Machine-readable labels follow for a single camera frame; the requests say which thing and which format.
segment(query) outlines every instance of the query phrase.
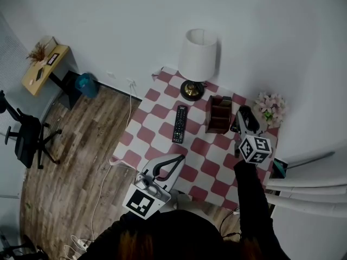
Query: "white wall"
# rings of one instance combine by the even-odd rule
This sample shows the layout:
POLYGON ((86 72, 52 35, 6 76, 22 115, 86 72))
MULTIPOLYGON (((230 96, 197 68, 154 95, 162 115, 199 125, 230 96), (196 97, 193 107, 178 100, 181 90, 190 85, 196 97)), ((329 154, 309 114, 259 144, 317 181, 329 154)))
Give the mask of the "white wall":
POLYGON ((277 156, 346 143, 347 0, 0 0, 0 8, 27 49, 54 35, 81 73, 123 91, 133 78, 140 97, 151 72, 177 66, 188 29, 211 29, 222 43, 218 83, 288 98, 277 156))
MULTIPOLYGON (((288 170, 288 178, 347 177, 347 147, 335 155, 306 166, 288 170)), ((347 202, 347 195, 310 196, 292 194, 292 198, 317 202, 347 202)), ((347 218, 331 218, 275 207, 272 215, 275 234, 292 260, 340 260, 347 252, 347 218)))

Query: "rolling chair base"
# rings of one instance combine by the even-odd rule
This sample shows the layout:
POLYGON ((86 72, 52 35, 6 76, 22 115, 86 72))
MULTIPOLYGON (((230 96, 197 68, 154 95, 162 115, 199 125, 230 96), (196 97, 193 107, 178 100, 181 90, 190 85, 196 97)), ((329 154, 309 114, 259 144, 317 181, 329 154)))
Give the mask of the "rolling chair base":
POLYGON ((56 135, 60 135, 62 133, 61 129, 58 129, 56 131, 54 131, 51 135, 49 135, 47 138, 43 138, 43 129, 44 128, 49 128, 49 124, 48 123, 44 123, 41 127, 41 133, 40 133, 40 139, 38 141, 38 148, 37 148, 37 168, 39 170, 43 169, 43 165, 41 165, 41 155, 42 152, 49 158, 49 160, 53 163, 55 163, 56 165, 60 164, 60 160, 54 160, 53 157, 49 154, 49 152, 47 151, 45 145, 46 143, 48 143, 54 136, 56 135))

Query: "wooden desk top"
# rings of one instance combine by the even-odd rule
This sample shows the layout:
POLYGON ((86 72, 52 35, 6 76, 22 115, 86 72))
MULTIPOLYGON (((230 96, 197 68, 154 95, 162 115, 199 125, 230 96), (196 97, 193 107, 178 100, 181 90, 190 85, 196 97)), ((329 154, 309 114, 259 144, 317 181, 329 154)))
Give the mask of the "wooden desk top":
POLYGON ((28 91, 32 95, 37 96, 40 92, 43 84, 47 81, 49 74, 53 72, 55 67, 58 65, 58 63, 63 59, 63 57, 66 55, 66 53, 69 51, 69 46, 65 45, 57 45, 56 48, 48 55, 48 59, 52 57, 54 53, 58 53, 58 58, 54 61, 54 63, 51 66, 45 65, 43 67, 43 72, 41 78, 36 81, 37 72, 42 67, 40 63, 32 64, 27 73, 24 75, 22 79, 22 84, 27 88, 28 91))

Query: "table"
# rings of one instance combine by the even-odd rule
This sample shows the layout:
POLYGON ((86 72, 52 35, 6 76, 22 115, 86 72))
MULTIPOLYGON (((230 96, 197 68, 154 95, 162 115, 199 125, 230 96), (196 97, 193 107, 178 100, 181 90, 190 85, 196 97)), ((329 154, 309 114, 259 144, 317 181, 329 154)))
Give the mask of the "table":
MULTIPOLYGON (((121 136, 113 157, 142 169, 153 158, 167 153, 184 154, 185 165, 173 188, 196 199, 234 209, 239 197, 233 168, 242 159, 242 156, 234 157, 234 144, 240 136, 231 131, 224 135, 205 133, 205 105, 210 95, 231 96, 233 122, 241 105, 252 106, 254 102, 210 82, 202 99, 187 101, 179 93, 184 81, 178 71, 162 69, 121 136), (182 144, 171 142, 178 105, 189 109, 182 144)), ((273 151, 257 167, 265 188, 272 170, 278 128, 267 128, 264 122, 260 122, 260 128, 265 131, 263 137, 270 139, 273 151)))
POLYGON ((51 66, 45 65, 43 67, 41 78, 36 81, 37 72, 40 68, 42 68, 42 66, 40 65, 40 63, 33 63, 27 70, 26 74, 23 76, 22 84, 32 95, 38 96, 41 88, 43 87, 47 79, 50 78, 63 91, 63 95, 59 98, 60 103, 71 110, 80 97, 81 92, 74 88, 74 81, 69 80, 71 79, 69 78, 69 76, 66 76, 67 80, 61 81, 53 73, 58 63, 64 58, 68 51, 69 46, 57 45, 48 55, 48 59, 50 59, 54 53, 58 53, 59 56, 51 66))

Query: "power strip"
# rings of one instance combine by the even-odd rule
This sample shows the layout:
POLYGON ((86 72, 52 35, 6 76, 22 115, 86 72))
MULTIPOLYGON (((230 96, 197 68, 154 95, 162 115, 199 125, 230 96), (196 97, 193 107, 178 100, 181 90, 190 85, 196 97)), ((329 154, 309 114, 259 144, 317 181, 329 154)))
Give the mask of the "power strip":
POLYGON ((84 242, 84 240, 78 239, 77 245, 79 245, 80 248, 82 248, 84 250, 87 250, 87 248, 89 247, 89 245, 87 244, 87 240, 84 242))

